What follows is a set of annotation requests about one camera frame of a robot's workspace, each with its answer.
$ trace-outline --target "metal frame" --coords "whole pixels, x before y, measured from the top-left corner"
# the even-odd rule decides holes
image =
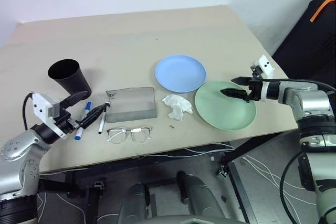
[[[247,197],[246,191],[244,189],[244,185],[240,179],[238,170],[234,164],[234,160],[247,154],[248,152],[254,150],[255,148],[269,142],[274,137],[279,135],[280,133],[273,133],[263,136],[252,137],[244,144],[237,147],[232,152],[226,152],[222,158],[221,164],[224,167],[224,172],[229,176],[231,181],[233,190],[236,194],[239,206],[242,210],[244,219],[246,223],[249,224],[258,224],[255,214],[253,212],[250,201]],[[218,145],[210,144],[205,146],[195,147],[195,149],[199,151],[209,151],[218,149]],[[181,156],[185,155],[186,150],[177,150],[166,152],[169,155]],[[167,157],[147,157],[147,158],[128,158],[121,161],[107,162],[103,164],[97,164],[88,166],[88,168],[95,167],[95,169],[89,170],[80,170],[74,171],[71,173],[66,173],[65,183],[55,182],[46,179],[40,179],[40,191],[47,191],[51,193],[67,193],[69,198],[73,198],[76,195],[83,196],[83,190],[80,190],[76,185],[76,179],[85,178],[88,176],[96,176],[99,174],[107,173],[107,172],[115,172],[118,170],[123,170],[131,167],[140,167],[146,166],[154,163],[160,163],[171,160],[171,158]],[[102,196],[103,189],[100,186],[96,186],[96,184],[88,189],[88,197],[87,197],[87,213],[86,213],[86,223],[87,224],[97,224],[97,214],[98,214],[98,205],[99,198]]]

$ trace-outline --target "eyeglasses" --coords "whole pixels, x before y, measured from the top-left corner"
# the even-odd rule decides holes
[[[107,141],[113,144],[120,144],[124,142],[131,133],[131,137],[134,142],[143,143],[148,139],[152,139],[149,136],[151,130],[152,129],[149,127],[140,127],[135,129],[111,128],[106,131],[109,136]]]

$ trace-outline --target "blue marker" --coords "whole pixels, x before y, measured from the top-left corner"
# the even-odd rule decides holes
[[[84,114],[82,116],[82,120],[86,117],[86,115],[89,113],[90,111],[90,107],[91,107],[91,102],[88,102],[86,104],[85,110],[84,110]],[[80,140],[83,134],[83,128],[79,128],[76,132],[76,136],[75,136],[75,140]]]

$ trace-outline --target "blue plate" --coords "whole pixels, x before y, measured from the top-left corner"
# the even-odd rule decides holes
[[[155,77],[165,89],[187,93],[204,83],[206,72],[198,60],[186,55],[173,55],[156,65]]]

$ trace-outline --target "black cup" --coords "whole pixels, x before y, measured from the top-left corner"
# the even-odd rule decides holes
[[[91,88],[80,70],[79,63],[75,60],[57,61],[49,68],[48,75],[65,88],[69,94],[87,91],[82,100],[89,98],[91,95]]]

